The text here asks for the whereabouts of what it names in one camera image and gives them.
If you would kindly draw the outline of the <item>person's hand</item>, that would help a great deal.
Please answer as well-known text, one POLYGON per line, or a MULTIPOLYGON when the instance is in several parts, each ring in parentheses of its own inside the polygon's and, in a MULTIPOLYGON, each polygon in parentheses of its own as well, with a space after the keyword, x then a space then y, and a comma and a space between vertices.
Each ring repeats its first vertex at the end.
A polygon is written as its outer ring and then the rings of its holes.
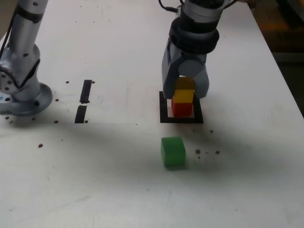
POLYGON ((238 0, 239 2, 247 3, 250 9, 256 7, 256 0, 238 0))

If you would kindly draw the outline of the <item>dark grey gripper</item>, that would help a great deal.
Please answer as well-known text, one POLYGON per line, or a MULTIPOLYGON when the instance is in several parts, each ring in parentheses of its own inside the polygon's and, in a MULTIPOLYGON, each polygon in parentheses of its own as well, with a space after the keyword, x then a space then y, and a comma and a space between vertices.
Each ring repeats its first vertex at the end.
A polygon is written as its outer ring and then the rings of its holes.
POLYGON ((196 97, 206 97, 209 90, 209 77, 206 70, 207 55, 181 52, 170 39, 164 51, 161 74, 162 91, 166 99, 172 99, 178 77, 191 78, 195 83, 196 97))

